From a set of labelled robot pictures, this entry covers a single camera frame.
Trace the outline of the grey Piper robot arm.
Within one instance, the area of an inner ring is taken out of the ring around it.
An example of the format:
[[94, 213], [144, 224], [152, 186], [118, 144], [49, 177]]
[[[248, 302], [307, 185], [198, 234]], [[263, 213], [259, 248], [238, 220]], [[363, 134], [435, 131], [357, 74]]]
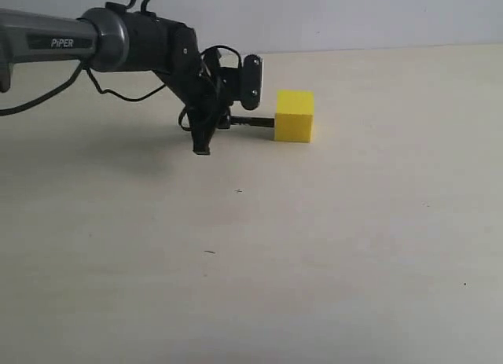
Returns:
[[184, 23], [153, 13], [129, 13], [122, 6], [87, 10], [78, 19], [43, 16], [16, 10], [1, 11], [1, 91], [11, 86], [15, 64], [78, 61], [60, 86], [16, 107], [11, 116], [42, 104], [69, 88], [81, 71], [153, 72], [185, 105], [180, 117], [197, 155], [210, 152], [215, 129], [230, 101], [218, 74], [220, 46], [200, 51], [196, 32]]

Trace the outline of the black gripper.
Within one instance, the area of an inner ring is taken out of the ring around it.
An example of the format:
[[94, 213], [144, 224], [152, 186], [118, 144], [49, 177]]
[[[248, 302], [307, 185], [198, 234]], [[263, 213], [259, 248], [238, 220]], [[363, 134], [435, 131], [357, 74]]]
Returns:
[[[223, 52], [234, 55], [237, 65], [222, 66]], [[184, 116], [195, 154], [209, 156], [216, 127], [230, 129], [230, 106], [234, 95], [240, 93], [242, 68], [241, 55], [231, 46], [210, 46], [202, 51], [197, 46], [184, 47]]]

